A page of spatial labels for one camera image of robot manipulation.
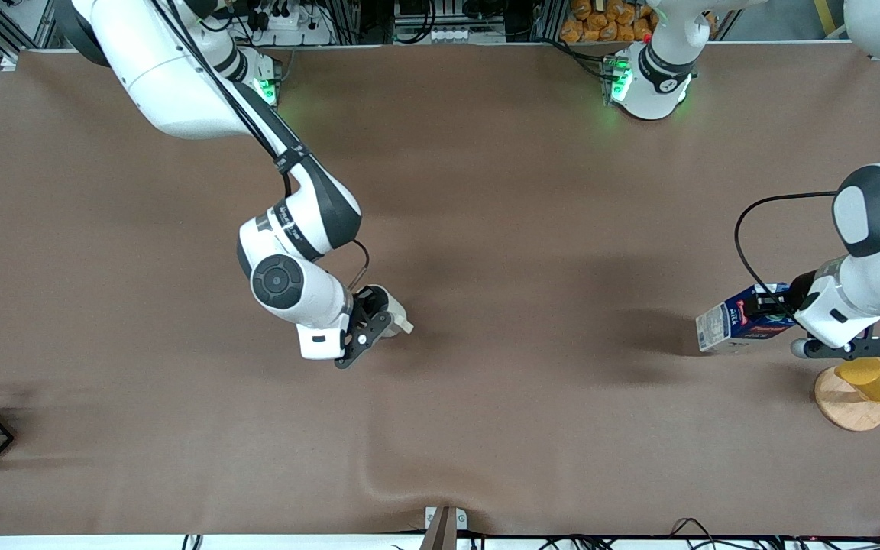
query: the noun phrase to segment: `yellow cup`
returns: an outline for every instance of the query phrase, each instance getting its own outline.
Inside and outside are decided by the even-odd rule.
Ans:
[[[851,384],[866,400],[880,403],[880,358],[866,357],[845,361],[834,369],[834,373]]]

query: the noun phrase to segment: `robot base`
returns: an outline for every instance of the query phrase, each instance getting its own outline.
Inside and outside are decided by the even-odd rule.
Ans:
[[[657,121],[660,118],[666,118],[674,112],[678,104],[684,101],[688,84],[691,83],[691,76],[685,78],[681,84],[678,84],[677,80],[669,78],[665,83],[671,91],[657,92],[654,85],[643,76],[642,69],[640,69],[639,58],[643,48],[645,48],[645,44],[635,42],[629,48],[613,54],[616,58],[625,58],[628,62],[629,78],[621,90],[608,86],[608,99],[610,103],[620,105],[628,115],[643,121]]]

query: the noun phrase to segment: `cable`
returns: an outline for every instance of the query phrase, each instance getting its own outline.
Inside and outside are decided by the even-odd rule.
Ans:
[[[348,285],[348,292],[352,292],[355,290],[355,287],[359,284],[359,281],[362,280],[366,272],[369,271],[369,248],[366,248],[364,244],[360,243],[358,239],[352,239],[353,243],[356,244],[357,247],[362,248],[363,254],[366,254],[366,263],[363,264],[362,269],[359,270],[359,273],[352,279],[352,282]]]
[[[764,282],[762,282],[762,278],[754,271],[751,265],[749,265],[749,261],[745,257],[745,253],[743,253],[743,244],[739,241],[739,230],[743,226],[743,220],[745,216],[748,215],[756,206],[764,205],[767,202],[775,202],[775,201],[789,201],[789,199],[814,199],[817,197],[833,197],[837,195],[836,191],[819,191],[819,192],[794,192],[791,195],[774,195],[772,197],[767,197],[765,199],[759,199],[755,201],[751,205],[748,205],[746,209],[744,209],[739,215],[739,218],[736,220],[736,233],[734,234],[734,238],[736,238],[736,253],[739,254],[739,260],[742,261],[742,265],[745,266],[746,271],[752,275],[752,278],[755,279],[755,282],[758,283],[759,286],[762,286],[762,289],[765,290],[765,293],[769,295],[769,299],[772,299],[772,302],[776,303],[779,306],[779,309],[783,310],[783,313],[793,320],[796,324],[800,325],[800,328],[807,331],[807,327],[804,327],[800,324],[800,321],[797,321],[796,317],[793,316],[793,313],[786,307],[786,304],[780,302],[779,298],[776,297],[775,293],[773,293],[769,286],[766,286]]]
[[[555,550],[562,550],[561,548],[558,547],[558,544],[555,544],[556,539],[546,539],[546,540],[548,542],[546,542],[545,544],[542,544],[542,546],[539,547],[539,550],[546,550],[549,546],[551,546],[552,548],[555,548]]]
[[[239,20],[239,21],[240,21],[240,27],[244,28],[244,34],[245,34],[244,38],[247,39],[247,42],[249,42],[251,47],[255,47],[256,45],[254,44],[254,34],[252,34],[251,29],[247,28],[247,24],[245,24],[244,20]]]
[[[613,79],[613,77],[609,76],[609,74],[597,73],[596,70],[591,69],[589,66],[586,65],[586,63],[583,63],[583,60],[589,60],[590,62],[595,63],[602,63],[604,56],[591,56],[587,55],[587,53],[579,53],[570,48],[568,44],[557,42],[555,40],[552,40],[551,38],[535,38],[533,39],[533,41],[552,45],[553,47],[555,47],[556,50],[562,53],[566,53],[567,56],[570,56],[573,60],[575,60],[580,69],[584,70],[584,72],[591,74],[592,76],[596,76],[597,78],[600,78],[602,80]]]
[[[205,21],[199,21],[199,24],[201,24],[202,28],[205,28],[209,32],[223,32],[226,31],[227,28],[230,28],[230,25],[233,24],[234,17],[235,13],[230,14],[230,18],[228,18],[228,20],[226,20],[226,22],[223,24],[223,27],[220,28],[209,27],[209,25],[206,24]]]
[[[524,31],[517,31],[517,32],[496,32],[495,35],[498,35],[498,36],[519,36],[519,35],[521,35],[521,34],[531,34],[531,32],[532,32],[532,28],[531,28],[531,27],[528,27],[528,28],[526,28]]]
[[[202,547],[202,535],[186,535],[182,539],[182,550],[189,550],[189,537],[192,537],[192,550],[199,550]]]
[[[315,2],[313,2],[313,1],[311,2],[311,7],[312,8],[315,7]],[[351,35],[355,36],[356,38],[362,37],[361,32],[353,31],[350,28],[344,28],[341,25],[339,25],[338,22],[335,22],[335,20],[333,20],[333,18],[330,18],[328,15],[325,14],[325,10],[322,9],[321,6],[318,6],[318,13],[321,14],[322,20],[325,20],[325,22],[327,22],[329,27],[334,27],[334,28],[337,28],[339,31],[347,32],[347,34],[351,34]],[[314,17],[313,11],[309,11],[308,15],[311,15],[312,17]]]
[[[433,32],[433,27],[436,25],[437,21],[437,7],[434,4],[434,0],[423,0],[426,2],[426,10],[423,11],[423,26],[419,29],[419,32],[416,32],[416,36],[413,38],[396,38],[395,41],[400,44],[416,44],[416,42],[422,41],[423,38],[427,38]]]
[[[290,178],[287,177],[286,172],[280,174],[280,177],[283,177],[283,198],[286,199],[290,197]]]
[[[294,52],[296,52],[296,50],[290,50],[290,59],[287,60],[287,68],[280,72],[280,83],[284,83],[287,78],[290,78],[290,67],[294,66]]]
[[[260,143],[260,146],[270,155],[272,160],[276,160],[278,157],[277,152],[273,149],[270,142],[264,137],[263,132],[256,125],[254,119],[245,111],[244,107],[240,105],[240,103],[235,100],[233,95],[230,93],[230,90],[223,85],[222,81],[220,81],[216,70],[213,69],[212,66],[209,65],[209,62],[205,59],[205,56],[202,55],[202,51],[200,51],[199,47],[196,46],[196,42],[193,40],[192,35],[189,34],[189,29],[185,27],[182,23],[182,15],[179,15],[178,8],[176,8],[174,2],[168,2],[168,7],[172,11],[174,15],[175,22],[168,17],[168,14],[162,9],[161,4],[158,0],[150,0],[151,6],[156,9],[157,13],[161,16],[162,21],[168,25],[168,28],[172,31],[172,34],[179,39],[180,42],[185,44],[189,48],[189,53],[191,53],[192,58],[199,63],[200,67],[202,67],[202,71],[209,75],[210,80],[216,87],[219,89],[220,94],[223,99],[226,101],[230,108],[233,109],[237,118],[240,118],[240,121],[244,123],[244,126],[247,126],[247,131],[251,133],[251,136]]]
[[[753,548],[752,546],[742,546],[741,544],[736,544],[734,542],[729,542],[722,539],[708,539],[698,544],[695,544],[695,546],[692,546],[692,548],[694,548],[694,550],[698,550],[699,548],[703,546],[708,546],[709,544],[711,544],[712,547],[715,547],[716,544],[722,544],[724,546],[738,548],[739,550],[758,550],[757,548]]]

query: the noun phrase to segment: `black cable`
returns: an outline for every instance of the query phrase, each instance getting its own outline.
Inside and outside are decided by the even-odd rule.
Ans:
[[[287,177],[286,172],[280,174],[280,177],[283,177],[283,198],[286,199],[290,197],[290,178]]]
[[[287,60],[287,66],[280,71],[280,82],[285,83],[290,78],[290,70],[294,67],[294,53],[297,50],[290,50],[290,59]]]
[[[416,42],[422,41],[423,38],[427,38],[433,32],[433,27],[437,21],[437,7],[433,1],[425,0],[426,10],[423,12],[423,26],[419,29],[419,32],[416,32],[416,36],[413,36],[413,38],[396,38],[397,42],[400,44],[416,44]]]
[[[579,542],[586,550],[613,550],[610,546],[613,543],[612,540],[607,542],[598,536],[590,535],[570,535],[570,537],[573,543]]]
[[[251,47],[255,47],[256,45],[254,44],[254,34],[252,34],[251,29],[247,28],[247,24],[245,24],[244,20],[239,20],[239,21],[240,21],[240,27],[244,28],[244,34],[245,34],[244,38],[247,38],[247,42],[249,43],[249,45],[251,45]]]
[[[186,535],[182,539],[182,550],[189,550],[189,537],[192,537],[192,550],[199,550],[202,547],[202,535]]]
[[[555,550],[561,550],[561,548],[558,547],[558,544],[555,544],[555,541],[557,539],[547,539],[547,540],[548,540],[548,542],[546,542],[545,544],[542,544],[542,546],[539,547],[539,550],[546,550],[549,546],[551,546],[552,548],[555,548]]]
[[[205,21],[199,21],[199,24],[201,24],[202,28],[205,28],[209,32],[223,32],[226,31],[227,28],[230,28],[230,25],[233,24],[235,15],[237,15],[235,11],[230,11],[230,18],[228,18],[228,20],[226,20],[226,24],[223,24],[223,27],[220,28],[209,27],[209,25],[206,24]]]
[[[739,241],[739,230],[743,226],[743,220],[745,216],[748,215],[756,206],[764,205],[767,202],[775,202],[775,201],[789,201],[789,199],[816,199],[817,197],[833,197],[837,195],[836,191],[819,191],[819,192],[794,192],[791,195],[774,195],[772,197],[767,197],[765,199],[759,199],[755,201],[751,205],[748,205],[746,209],[744,209],[739,215],[739,218],[736,220],[736,233],[734,234],[734,238],[736,238],[736,253],[739,254],[739,260],[742,261],[742,265],[745,266],[746,271],[752,275],[752,278],[755,279],[755,282],[758,283],[759,286],[762,286],[762,289],[769,295],[769,299],[772,299],[772,302],[776,303],[779,306],[779,309],[783,310],[783,314],[793,320],[796,324],[800,325],[800,321],[797,321],[796,317],[793,316],[793,312],[790,311],[788,307],[786,307],[785,303],[780,302],[779,298],[776,297],[775,293],[773,293],[769,286],[766,286],[764,282],[762,282],[762,278],[754,271],[751,265],[749,265],[749,261],[746,259],[745,254],[743,253],[743,244]],[[807,327],[800,325],[800,328],[803,328],[805,331]]]
[[[570,48],[567,44],[563,44],[562,42],[557,42],[552,40],[551,38],[534,38],[534,42],[542,42],[545,44],[552,45],[556,50],[565,53],[565,55],[570,56],[573,60],[575,60],[576,64],[579,65],[580,69],[584,70],[591,74],[592,76],[596,76],[597,78],[603,80],[612,80],[612,76],[608,76],[608,74],[597,73],[596,70],[591,69],[591,67],[587,66],[586,63],[583,63],[584,60],[589,60],[589,62],[602,63],[603,56],[591,56],[587,55],[587,53],[579,53],[572,48]]]
[[[314,1],[311,2],[311,7],[312,8],[315,7]],[[335,18],[329,17],[328,15],[325,14],[325,10],[322,10],[321,6],[317,6],[317,8],[318,8],[318,13],[321,14],[322,20],[325,20],[325,22],[327,22],[329,27],[337,28],[339,31],[346,32],[346,34],[351,34],[351,35],[355,36],[356,38],[362,37],[361,32],[356,32],[350,28],[345,28],[345,27],[342,27],[341,25],[339,25],[338,22],[335,21]],[[311,15],[311,17],[314,17],[313,11],[309,11],[308,15]]]
[[[709,533],[708,529],[705,529],[705,526],[701,525],[701,522],[699,522],[698,519],[695,519],[695,518],[678,519],[678,521],[675,522],[675,526],[677,526],[677,528],[672,529],[671,535],[668,535],[668,536],[670,537],[673,535],[677,535],[677,533],[680,532],[682,529],[684,529],[685,526],[688,525],[688,523],[691,523],[691,525],[694,525],[694,526],[696,526],[696,528],[701,529],[701,532],[705,533],[705,536],[708,537],[708,541],[712,543],[712,548],[716,548],[715,547],[715,539],[713,539],[711,533]],[[687,541],[687,545],[688,545],[688,548],[691,548],[691,550],[695,550],[695,548],[696,548],[695,546],[691,546],[691,540]]]
[[[205,59],[205,56],[202,55],[202,51],[200,51],[199,46],[196,46],[196,42],[193,40],[192,35],[189,34],[188,29],[186,29],[185,24],[182,23],[182,17],[179,15],[179,11],[175,6],[174,2],[168,2],[168,7],[172,11],[174,15],[175,21],[173,22],[171,18],[168,17],[168,14],[162,9],[161,4],[158,0],[150,0],[150,3],[154,6],[157,13],[160,14],[162,21],[168,25],[168,28],[175,34],[175,36],[179,39],[180,42],[185,44],[189,48],[189,53],[191,53],[192,58],[199,63],[202,67],[202,71],[209,75],[210,80],[216,84],[216,87],[219,89],[220,94],[223,96],[223,99],[230,105],[230,108],[233,109],[233,112],[237,115],[237,118],[240,118],[240,121],[244,123],[244,126],[247,126],[247,131],[251,133],[251,136],[260,143],[260,146],[270,155],[272,160],[276,160],[278,157],[277,152],[273,149],[270,142],[264,137],[263,132],[256,125],[254,119],[245,111],[242,105],[238,104],[237,100],[230,93],[229,89],[223,85],[222,81],[220,81],[216,70],[213,69],[212,66],[209,65],[209,62]]]
[[[369,271],[369,262],[370,262],[369,248],[366,248],[366,246],[364,246],[364,244],[360,243],[358,239],[352,239],[352,243],[355,243],[355,246],[362,248],[362,253],[366,254],[366,262],[364,262],[364,264],[362,265],[362,269],[359,269],[359,273],[357,273],[357,275],[355,275],[355,278],[352,279],[352,282],[349,283],[348,292],[353,292],[355,290],[355,287],[359,284],[359,282],[362,281],[362,278],[364,277],[364,275],[366,275],[366,272]],[[481,537],[481,544],[483,544],[483,543],[484,543],[484,539],[483,539],[483,537]]]
[[[699,542],[698,544],[695,544],[694,550],[698,550],[699,548],[701,548],[703,546],[708,546],[709,544],[711,544],[713,547],[715,547],[716,544],[722,544],[724,546],[738,548],[739,550],[758,550],[757,548],[753,548],[752,546],[742,546],[741,544],[736,544],[734,542],[729,542],[727,540],[722,540],[722,539],[704,540],[702,542]]]

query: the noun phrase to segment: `black strap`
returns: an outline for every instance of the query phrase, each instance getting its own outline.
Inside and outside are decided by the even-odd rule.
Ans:
[[[297,164],[301,164],[301,160],[305,160],[310,156],[311,152],[308,150],[308,147],[304,147],[304,143],[298,143],[288,147],[283,153],[278,154],[277,158],[273,161],[273,165],[277,167],[280,173],[286,174],[290,172],[290,168],[296,167]]]

